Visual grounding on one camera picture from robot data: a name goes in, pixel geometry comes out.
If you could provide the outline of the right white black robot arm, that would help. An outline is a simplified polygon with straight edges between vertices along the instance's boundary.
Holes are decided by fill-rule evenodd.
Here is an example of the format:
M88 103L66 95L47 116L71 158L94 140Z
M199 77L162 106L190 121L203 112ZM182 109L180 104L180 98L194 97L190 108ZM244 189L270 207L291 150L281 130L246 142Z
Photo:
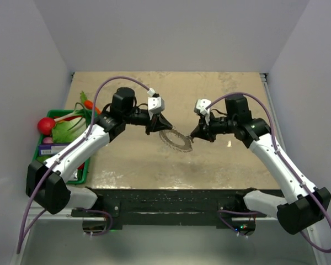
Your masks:
M260 212L278 219L286 232L295 235L324 218L331 193L327 188L318 188L292 162L278 144L271 120L252 117L248 96L247 93L225 96L227 114L220 117L211 113L212 101L197 100L194 112L200 119L190 137L214 142L218 134L233 134L251 150L274 177L283 196L247 189L234 204L236 213L246 217L253 211Z

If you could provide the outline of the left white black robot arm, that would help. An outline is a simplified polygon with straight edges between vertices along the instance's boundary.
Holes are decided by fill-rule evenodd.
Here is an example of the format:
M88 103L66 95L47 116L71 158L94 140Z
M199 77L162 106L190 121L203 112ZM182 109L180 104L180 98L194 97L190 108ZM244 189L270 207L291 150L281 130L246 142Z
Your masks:
M26 194L29 202L36 202L50 214L65 208L83 208L90 216L103 211L103 203L89 188L68 187L72 173L99 149L118 137L126 126L140 125L150 134L172 129L163 116L164 100L149 92L147 109L136 105L135 92L121 87L113 94L111 103L94 118L93 122L65 149L43 163L34 160L28 167Z

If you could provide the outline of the metal disc with keyrings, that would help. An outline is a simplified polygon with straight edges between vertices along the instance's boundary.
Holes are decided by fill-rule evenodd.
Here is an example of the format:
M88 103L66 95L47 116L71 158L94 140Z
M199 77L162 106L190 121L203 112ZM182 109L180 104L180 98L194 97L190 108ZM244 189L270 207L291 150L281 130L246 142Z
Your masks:
M159 137L168 147L176 151L191 152L193 150L190 138L176 129L160 131Z

